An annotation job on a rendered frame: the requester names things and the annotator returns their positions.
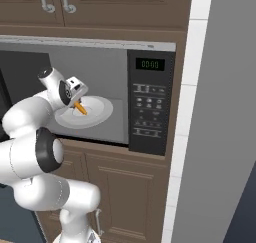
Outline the grey fridge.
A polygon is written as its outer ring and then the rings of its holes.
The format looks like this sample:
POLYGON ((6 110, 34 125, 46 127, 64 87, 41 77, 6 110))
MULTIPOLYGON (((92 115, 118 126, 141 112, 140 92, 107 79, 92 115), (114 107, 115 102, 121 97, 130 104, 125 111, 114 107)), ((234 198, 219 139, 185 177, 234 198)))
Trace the grey fridge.
POLYGON ((172 243, 256 243, 256 0, 212 0, 172 243))

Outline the dark microwave door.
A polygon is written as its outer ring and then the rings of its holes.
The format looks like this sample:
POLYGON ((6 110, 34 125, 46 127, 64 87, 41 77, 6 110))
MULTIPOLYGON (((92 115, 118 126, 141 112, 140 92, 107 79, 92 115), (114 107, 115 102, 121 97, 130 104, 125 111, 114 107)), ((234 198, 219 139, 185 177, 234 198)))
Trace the dark microwave door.
MULTIPOLYGON (((50 67, 49 55, 18 51, 0 51, 0 143, 8 140, 1 119, 15 103, 44 87, 37 73, 50 67)), ((11 187, 0 184, 0 239, 13 243, 46 243, 36 214, 21 208, 11 187)))

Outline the brown cupboard door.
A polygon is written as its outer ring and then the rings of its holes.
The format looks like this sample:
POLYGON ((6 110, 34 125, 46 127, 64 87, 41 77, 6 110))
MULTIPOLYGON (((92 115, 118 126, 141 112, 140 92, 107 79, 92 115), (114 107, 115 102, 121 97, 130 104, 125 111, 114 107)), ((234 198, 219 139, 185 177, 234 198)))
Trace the brown cupboard door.
POLYGON ((42 9, 41 0, 0 0, 0 25, 63 26, 61 0, 46 0, 54 13, 42 9))
MULTIPOLYGON (((66 179, 83 181, 82 158, 83 156, 79 152, 65 151, 61 167, 55 170, 53 174, 66 179)), ((61 232, 59 213, 59 210, 36 213, 47 243, 52 243, 61 232)))
POLYGON ((67 0, 67 26, 120 29, 185 29, 191 0, 67 0))
POLYGON ((167 195, 163 166, 86 156, 89 181, 101 191, 103 243, 161 243, 167 195))

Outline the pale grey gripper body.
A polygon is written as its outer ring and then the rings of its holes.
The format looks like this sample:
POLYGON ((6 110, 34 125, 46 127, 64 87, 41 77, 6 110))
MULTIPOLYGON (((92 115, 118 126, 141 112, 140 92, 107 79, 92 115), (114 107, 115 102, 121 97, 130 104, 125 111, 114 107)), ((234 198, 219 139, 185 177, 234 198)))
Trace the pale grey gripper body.
POLYGON ((84 96, 88 92, 89 88, 80 83, 77 86, 75 86, 71 90, 71 101, 70 101, 70 106, 73 106, 75 102, 77 102, 82 96, 84 96))

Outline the brown upper cupboard door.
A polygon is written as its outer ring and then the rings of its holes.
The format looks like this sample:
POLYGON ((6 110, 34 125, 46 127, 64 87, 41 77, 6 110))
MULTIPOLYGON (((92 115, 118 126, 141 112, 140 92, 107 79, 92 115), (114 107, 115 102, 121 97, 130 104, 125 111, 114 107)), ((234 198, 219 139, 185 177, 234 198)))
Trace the brown upper cupboard door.
POLYGON ((67 26, 120 29, 185 29, 191 0, 67 0, 67 26))
POLYGON ((0 0, 0 25, 63 26, 61 0, 46 0, 54 13, 42 9, 41 0, 0 0))

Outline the orange carrot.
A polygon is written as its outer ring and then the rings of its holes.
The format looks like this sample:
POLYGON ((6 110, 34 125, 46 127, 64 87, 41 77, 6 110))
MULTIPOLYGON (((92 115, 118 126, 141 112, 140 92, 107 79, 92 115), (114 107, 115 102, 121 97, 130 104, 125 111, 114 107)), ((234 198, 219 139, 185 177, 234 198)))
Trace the orange carrot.
POLYGON ((87 115, 86 109, 80 104, 79 101, 74 103, 74 107, 77 108, 83 115, 87 115))

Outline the black and grey microwave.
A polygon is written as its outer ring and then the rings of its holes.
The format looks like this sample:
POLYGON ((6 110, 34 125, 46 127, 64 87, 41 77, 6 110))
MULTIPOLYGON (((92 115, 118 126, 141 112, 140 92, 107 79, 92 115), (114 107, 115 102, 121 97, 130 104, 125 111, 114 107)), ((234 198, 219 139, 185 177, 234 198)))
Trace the black and grey microwave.
POLYGON ((163 42, 0 36, 0 51, 46 53, 65 78, 78 78, 84 96, 113 105, 104 122, 84 129, 48 128, 71 139, 123 144, 131 151, 166 152, 176 45, 163 42))

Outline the brown lower cupboard door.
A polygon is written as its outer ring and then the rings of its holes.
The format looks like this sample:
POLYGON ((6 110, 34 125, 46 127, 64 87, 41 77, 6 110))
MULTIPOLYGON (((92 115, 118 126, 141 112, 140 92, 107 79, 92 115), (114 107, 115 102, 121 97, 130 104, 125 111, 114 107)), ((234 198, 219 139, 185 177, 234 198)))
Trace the brown lower cupboard door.
POLYGON ((86 156, 89 181, 101 191, 103 243, 161 243, 167 195, 163 166, 86 156))
MULTIPOLYGON (((61 167, 55 170, 53 174, 66 179, 83 181, 82 158, 83 156, 79 152, 65 151, 61 167)), ((59 210, 36 213, 47 243, 52 243, 61 232, 59 213, 59 210)))

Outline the white round microwave plate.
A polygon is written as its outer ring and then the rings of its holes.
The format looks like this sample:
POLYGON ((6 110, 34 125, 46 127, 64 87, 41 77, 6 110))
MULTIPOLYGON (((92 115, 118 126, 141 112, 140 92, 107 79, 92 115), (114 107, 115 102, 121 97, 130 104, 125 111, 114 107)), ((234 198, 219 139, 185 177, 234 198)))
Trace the white round microwave plate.
POLYGON ((68 108, 57 111, 55 120, 66 128, 84 129, 104 122, 113 112, 112 103, 100 96, 83 96, 81 106, 87 111, 86 115, 77 108, 68 108))

